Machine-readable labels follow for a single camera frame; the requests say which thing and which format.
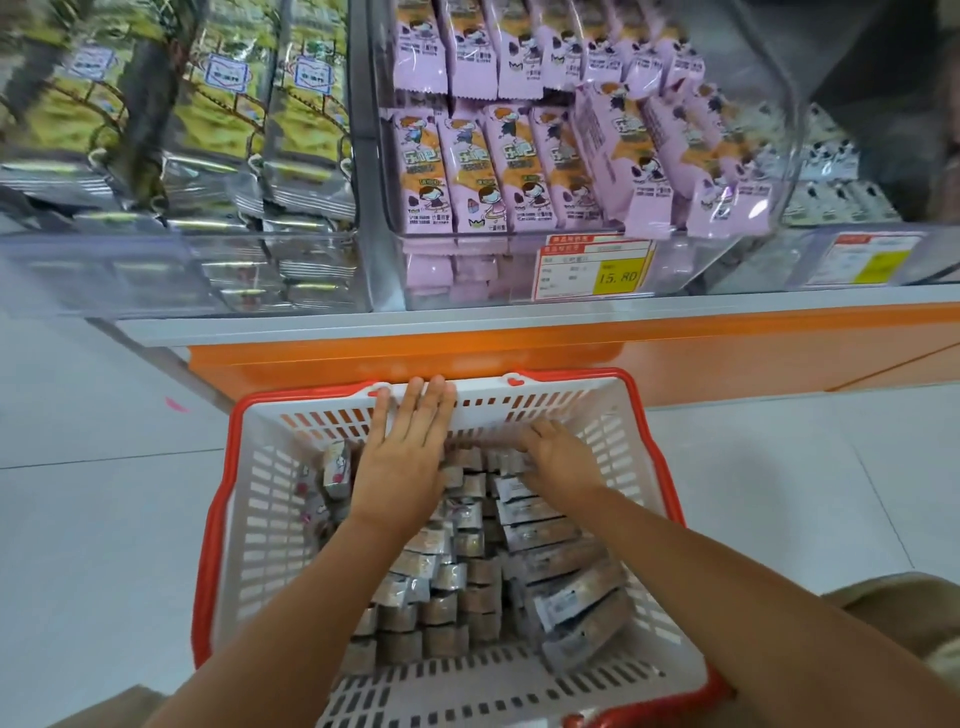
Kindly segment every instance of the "hand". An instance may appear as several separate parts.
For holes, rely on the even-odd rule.
[[[389,435],[390,390],[376,393],[348,516],[396,536],[401,544],[429,521],[444,492],[440,461],[457,400],[456,388],[442,376],[430,380],[420,400],[422,389],[423,379],[410,380]]]
[[[576,520],[591,494],[607,489],[593,450],[559,422],[536,420],[520,432],[519,441],[537,466],[524,482],[564,515]]]

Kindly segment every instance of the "cartoon girl illustration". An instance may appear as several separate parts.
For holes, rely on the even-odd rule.
[[[498,190],[492,184],[488,184],[486,187],[481,187],[477,194],[480,197],[480,202],[490,206],[490,209],[487,210],[486,215],[488,220],[496,220],[507,214],[507,206],[503,204],[503,198],[500,196],[500,190]]]
[[[530,201],[532,207],[543,207],[550,204],[546,199],[546,190],[539,182],[526,182],[523,185],[523,195]]]
[[[431,210],[441,210],[446,207],[444,191],[433,184],[420,188],[420,199],[426,202]]]

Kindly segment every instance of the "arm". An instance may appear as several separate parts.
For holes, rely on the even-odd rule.
[[[390,391],[377,393],[350,514],[313,563],[218,650],[148,728],[312,728],[350,636],[404,544],[444,490],[438,468],[456,393],[414,378],[386,435]]]
[[[522,434],[530,487],[600,538],[723,675],[776,726],[960,724],[960,697],[871,627],[606,486],[562,425]]]

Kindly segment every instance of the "shopping basket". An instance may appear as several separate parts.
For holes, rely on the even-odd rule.
[[[610,487],[683,522],[666,461],[625,372],[534,372],[456,385],[449,442],[498,444],[538,416],[559,419],[593,448]],[[302,500],[293,493],[297,467],[328,443],[365,440],[380,386],[254,395],[234,408],[224,480],[207,516],[197,579],[197,666],[314,556],[315,545],[303,537]],[[397,399],[406,389],[387,386]],[[594,725],[633,725],[722,694],[722,680],[643,586],[631,578],[627,590],[635,624],[579,672],[552,675],[528,645],[499,644],[464,658],[345,678],[318,725],[509,725],[538,718],[555,724],[571,714]]]

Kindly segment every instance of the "white floor tile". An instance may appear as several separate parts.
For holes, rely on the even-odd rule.
[[[690,527],[816,593],[910,569],[825,399],[649,414]]]
[[[0,471],[0,705],[37,728],[175,690],[221,452]]]
[[[830,403],[916,568],[960,583],[960,384]]]
[[[0,315],[0,468],[222,448],[227,416],[79,319]]]

